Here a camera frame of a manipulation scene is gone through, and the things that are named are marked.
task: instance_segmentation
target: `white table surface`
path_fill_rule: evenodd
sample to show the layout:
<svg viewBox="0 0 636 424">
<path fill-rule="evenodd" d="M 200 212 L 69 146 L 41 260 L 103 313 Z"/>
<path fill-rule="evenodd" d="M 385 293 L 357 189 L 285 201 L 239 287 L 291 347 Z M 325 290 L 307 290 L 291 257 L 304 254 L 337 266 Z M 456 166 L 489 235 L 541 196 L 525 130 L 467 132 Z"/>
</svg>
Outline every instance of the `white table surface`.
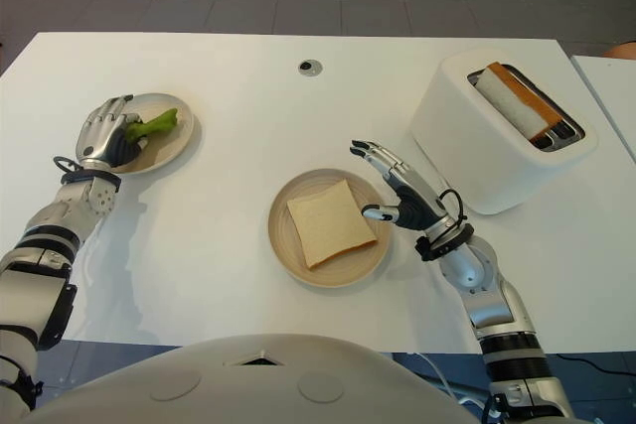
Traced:
<svg viewBox="0 0 636 424">
<path fill-rule="evenodd" d="M 572 57 L 572 63 L 636 162 L 636 62 Z"/>
<path fill-rule="evenodd" d="M 437 188 L 407 128 L 437 63 L 477 47 L 508 51 L 596 128 L 598 149 L 523 205 L 471 214 L 520 290 L 547 352 L 636 350 L 636 168 L 557 42 L 207 34 L 40 34 L 0 78 L 0 245 L 54 196 L 93 108 L 122 93 L 180 96 L 200 121 L 166 168 L 125 178 L 112 215 L 80 253 L 67 339 L 185 345 L 307 333 L 379 351 L 478 353 L 454 290 L 395 230 L 383 266 L 355 286 L 296 282 L 266 220 L 279 189 L 329 167 L 392 191 L 348 152 L 373 139 Z M 302 60 L 324 71 L 308 78 Z"/>
</svg>

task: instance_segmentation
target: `robotic hand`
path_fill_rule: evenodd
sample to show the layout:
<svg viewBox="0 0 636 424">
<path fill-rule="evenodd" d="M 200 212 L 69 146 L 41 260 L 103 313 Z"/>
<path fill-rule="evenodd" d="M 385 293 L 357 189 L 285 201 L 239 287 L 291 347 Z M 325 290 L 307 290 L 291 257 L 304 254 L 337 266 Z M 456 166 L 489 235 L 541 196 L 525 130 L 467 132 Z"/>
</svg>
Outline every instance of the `robotic hand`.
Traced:
<svg viewBox="0 0 636 424">
<path fill-rule="evenodd" d="M 493 248 L 463 221 L 467 217 L 459 195 L 448 190 L 438 197 L 415 170 L 379 144 L 353 141 L 350 150 L 376 168 L 400 199 L 397 207 L 365 206 L 363 215 L 423 231 L 415 249 L 424 261 L 437 259 L 442 275 L 458 291 L 493 381 L 497 410 L 515 422 L 573 417 L 519 293 L 500 273 Z M 457 196 L 457 219 L 440 200 L 448 192 Z"/>
<path fill-rule="evenodd" d="M 76 146 L 82 167 L 110 171 L 139 156 L 145 147 L 145 138 L 138 143 L 129 143 L 125 139 L 126 127 L 139 121 L 138 114 L 123 113 L 131 99 L 132 94 L 111 98 L 88 116 Z"/>
<path fill-rule="evenodd" d="M 40 391 L 31 378 L 36 350 L 56 345 L 73 310 L 77 287 L 69 283 L 80 247 L 114 207 L 121 180 L 111 170 L 135 159 L 145 139 L 130 144 L 124 113 L 132 95 L 111 98 L 85 121 L 78 163 L 56 157 L 65 172 L 53 202 L 28 222 L 22 238 L 0 260 L 0 409 L 24 414 Z"/>
</svg>

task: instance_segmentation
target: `bamboo plate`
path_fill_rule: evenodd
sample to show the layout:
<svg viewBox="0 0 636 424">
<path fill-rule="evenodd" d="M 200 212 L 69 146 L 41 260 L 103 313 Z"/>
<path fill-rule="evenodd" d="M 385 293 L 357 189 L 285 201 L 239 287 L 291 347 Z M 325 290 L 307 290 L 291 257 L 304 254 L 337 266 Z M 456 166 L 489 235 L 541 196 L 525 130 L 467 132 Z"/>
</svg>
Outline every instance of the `bamboo plate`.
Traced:
<svg viewBox="0 0 636 424">
<path fill-rule="evenodd" d="M 115 168 L 113 173 L 147 173 L 165 166 L 186 149 L 194 131 L 194 116 L 183 100 L 165 93 L 139 94 L 128 101 L 123 112 L 137 113 L 142 121 L 147 122 L 170 108 L 177 108 L 177 126 L 169 133 L 152 135 L 137 159 Z"/>
<path fill-rule="evenodd" d="M 287 201 L 319 193 L 343 179 L 347 180 L 360 208 L 366 204 L 382 202 L 376 190 L 364 179 L 337 169 L 317 169 L 301 174 L 287 183 L 274 199 L 269 211 L 269 241 L 280 263 L 298 280 L 317 287 L 345 287 L 362 280 L 380 265 L 389 249 L 390 225 L 366 219 L 378 238 L 376 243 L 338 255 L 313 270 L 305 265 L 300 237 L 287 208 Z"/>
</svg>

